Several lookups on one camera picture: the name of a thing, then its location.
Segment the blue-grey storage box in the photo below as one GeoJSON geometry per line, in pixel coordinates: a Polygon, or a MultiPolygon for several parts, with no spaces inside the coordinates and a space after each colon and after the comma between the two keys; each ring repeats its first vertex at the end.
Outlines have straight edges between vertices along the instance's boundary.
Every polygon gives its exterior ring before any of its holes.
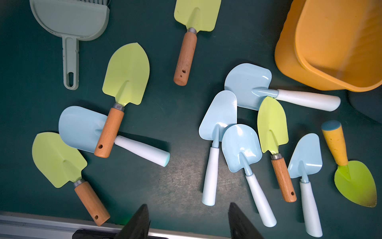
{"type": "Polygon", "coordinates": [[[382,87],[367,92],[348,91],[348,99],[353,108],[382,123],[382,87]]]}

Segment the yellow storage box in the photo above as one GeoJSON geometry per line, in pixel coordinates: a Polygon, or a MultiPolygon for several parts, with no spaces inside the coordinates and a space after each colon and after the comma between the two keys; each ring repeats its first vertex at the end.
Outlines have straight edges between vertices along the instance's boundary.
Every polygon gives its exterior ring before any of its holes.
{"type": "Polygon", "coordinates": [[[284,75],[318,90],[379,87],[381,1],[293,1],[275,62],[284,75]]]}

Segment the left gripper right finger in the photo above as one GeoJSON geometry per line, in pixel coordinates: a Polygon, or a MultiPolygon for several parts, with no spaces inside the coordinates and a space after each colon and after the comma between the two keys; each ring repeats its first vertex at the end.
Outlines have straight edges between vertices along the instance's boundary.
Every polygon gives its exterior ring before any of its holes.
{"type": "Polygon", "coordinates": [[[228,219],[232,239],[264,239],[234,202],[230,203],[228,219]]]}

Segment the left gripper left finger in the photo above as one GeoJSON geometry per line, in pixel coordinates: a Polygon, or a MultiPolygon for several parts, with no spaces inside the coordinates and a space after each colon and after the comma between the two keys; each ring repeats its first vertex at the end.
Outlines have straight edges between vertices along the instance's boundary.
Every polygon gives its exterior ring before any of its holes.
{"type": "Polygon", "coordinates": [[[116,235],[115,239],[147,239],[149,233],[149,210],[143,204],[116,235]]]}

